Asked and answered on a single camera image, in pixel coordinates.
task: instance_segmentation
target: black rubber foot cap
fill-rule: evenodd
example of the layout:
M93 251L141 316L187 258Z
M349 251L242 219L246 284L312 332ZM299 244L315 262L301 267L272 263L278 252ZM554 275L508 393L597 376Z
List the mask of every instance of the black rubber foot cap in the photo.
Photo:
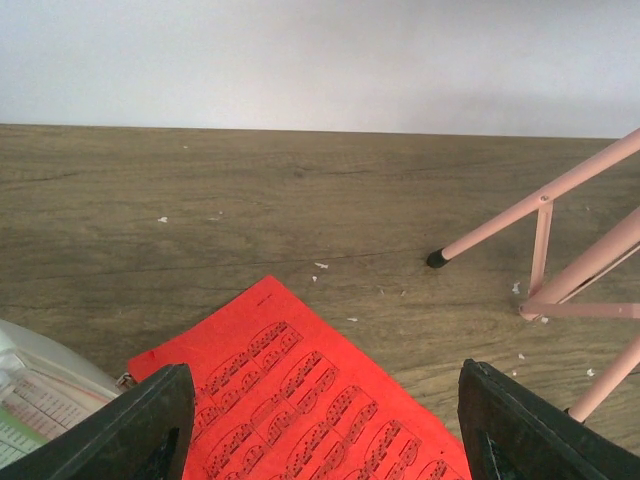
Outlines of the black rubber foot cap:
M431 252L427 257L427 265L431 268L441 268L444 267L449 260L442 256L442 248L440 250L436 250L435 252Z

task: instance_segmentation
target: white wall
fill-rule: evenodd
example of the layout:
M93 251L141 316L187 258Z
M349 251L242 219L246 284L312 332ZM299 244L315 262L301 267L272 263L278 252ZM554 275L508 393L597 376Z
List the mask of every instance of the white wall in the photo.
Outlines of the white wall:
M0 122L618 137L637 0L0 0Z

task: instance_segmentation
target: pink metal leg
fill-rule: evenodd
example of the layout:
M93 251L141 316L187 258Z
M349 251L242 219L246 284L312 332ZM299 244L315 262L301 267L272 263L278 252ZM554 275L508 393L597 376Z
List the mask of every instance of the pink metal leg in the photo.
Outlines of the pink metal leg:
M640 150L640 128L442 249L446 262Z
M540 207L538 210L538 225L536 227L536 243L533 248L533 263L531 266L531 282L529 282L529 296L535 295L542 288L544 267L547 263L549 248L549 233L551 232L551 216L553 202Z
M640 335L618 355L593 386L569 409L569 415L579 422L584 422L638 364L640 364Z
M601 271L636 248L638 242L640 242L640 207L532 295L522 305L522 316L532 320L543 313L533 311L532 304L548 305L568 300L578 289L591 283Z
M640 208L629 214L552 281L543 285L553 201L639 150L640 129L582 162L451 245L432 252L427 264L440 268L455 256L538 210L529 299L520 307L522 316L529 320L541 314L640 318L638 303L564 303L640 250ZM640 336L618 356L593 387L569 410L569 414L578 421L584 421L638 364Z

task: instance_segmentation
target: red sheet music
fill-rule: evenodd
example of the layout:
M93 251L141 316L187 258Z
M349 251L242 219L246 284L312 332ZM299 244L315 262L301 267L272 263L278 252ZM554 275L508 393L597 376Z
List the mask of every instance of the red sheet music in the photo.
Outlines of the red sheet music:
M171 363L196 387L185 479L471 478L440 421L273 277L129 372Z

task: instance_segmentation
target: wooden floor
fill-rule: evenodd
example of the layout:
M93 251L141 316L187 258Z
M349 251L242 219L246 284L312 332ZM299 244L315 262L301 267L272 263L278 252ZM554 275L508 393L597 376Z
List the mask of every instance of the wooden floor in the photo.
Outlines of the wooden floor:
M424 257L609 143L0 127L0 317L117 376L273 274L456 434L469 357L565 408L640 325L516 314L533 217L442 270ZM638 205L637 159L557 204L551 273ZM637 299L638 260L576 300ZM640 453L639 404L632 375L588 424Z

